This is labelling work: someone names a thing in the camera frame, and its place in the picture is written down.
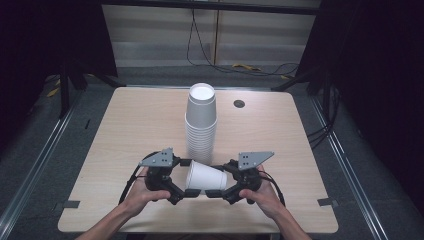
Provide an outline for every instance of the gray carpet floor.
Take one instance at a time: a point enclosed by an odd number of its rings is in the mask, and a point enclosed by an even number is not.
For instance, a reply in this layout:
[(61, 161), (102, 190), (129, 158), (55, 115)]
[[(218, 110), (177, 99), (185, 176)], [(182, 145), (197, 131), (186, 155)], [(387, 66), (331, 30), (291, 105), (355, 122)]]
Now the gray carpet floor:
[[(276, 67), (262, 67), (272, 72)], [(286, 66), (289, 71), (293, 66)], [(120, 68), (119, 79), (125, 84), (154, 86), (191, 86), (206, 82), (214, 87), (270, 88), (287, 80), (279, 76), (254, 77), (222, 73), (211, 67)], [(58, 204), (68, 200), (73, 184), (97, 132), (114, 89), (96, 78), (87, 77), (88, 88), (77, 102), (58, 145), (48, 160), (9, 239), (73, 239), (77, 234), (57, 229), (61, 215)], [(321, 128), (306, 94), (307, 83), (297, 84), (287, 92), (294, 97), (306, 133)], [(3, 213), (35, 159), (50, 136), (60, 113), (60, 94), (46, 97), (54, 88), (46, 84), (44, 92), (28, 115), (19, 134), (1, 153), (0, 212)], [(361, 138), (349, 112), (341, 104), (335, 132), (347, 153), (371, 204), (389, 239), (424, 239), (424, 221), (396, 179), (374, 155), (366, 139)], [(313, 235), (319, 239), (375, 239), (340, 168), (335, 154), (325, 140), (314, 156), (329, 196), (338, 202), (334, 208), (339, 230), (331, 235)], [(113, 239), (125, 239), (118, 233)]]

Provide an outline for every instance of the wooden table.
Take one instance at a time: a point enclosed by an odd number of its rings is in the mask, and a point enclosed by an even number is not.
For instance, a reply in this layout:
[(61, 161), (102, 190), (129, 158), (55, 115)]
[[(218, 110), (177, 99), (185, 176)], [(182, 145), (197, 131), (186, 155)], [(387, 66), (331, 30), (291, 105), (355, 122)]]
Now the wooden table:
[[(187, 157), (184, 113), (188, 89), (118, 88), (107, 108), (58, 227), (86, 231), (118, 203), (138, 162), (153, 151), (173, 147)], [(245, 107), (234, 106), (243, 100)], [(338, 224), (327, 198), (308, 139), (288, 93), (216, 91), (218, 126), (212, 164), (236, 159), (239, 152), (273, 151), (263, 165), (280, 186), (289, 211), (306, 232), (333, 233)], [(173, 181), (185, 189), (188, 168), (176, 167)], [(235, 182), (231, 179), (227, 187)], [(277, 226), (245, 200), (230, 205), (200, 196), (176, 206), (151, 202), (120, 231), (153, 233), (276, 233)]]

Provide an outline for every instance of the white paper cup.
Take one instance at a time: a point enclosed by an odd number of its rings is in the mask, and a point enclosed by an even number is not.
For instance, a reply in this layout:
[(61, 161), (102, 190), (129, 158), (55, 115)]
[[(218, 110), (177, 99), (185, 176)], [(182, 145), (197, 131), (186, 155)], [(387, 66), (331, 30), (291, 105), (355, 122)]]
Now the white paper cup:
[(187, 175), (186, 189), (224, 190), (227, 185), (227, 174), (215, 168), (206, 166), (196, 161), (191, 161)]
[(198, 83), (190, 88), (186, 121), (194, 128), (209, 128), (216, 122), (215, 90), (208, 84)]

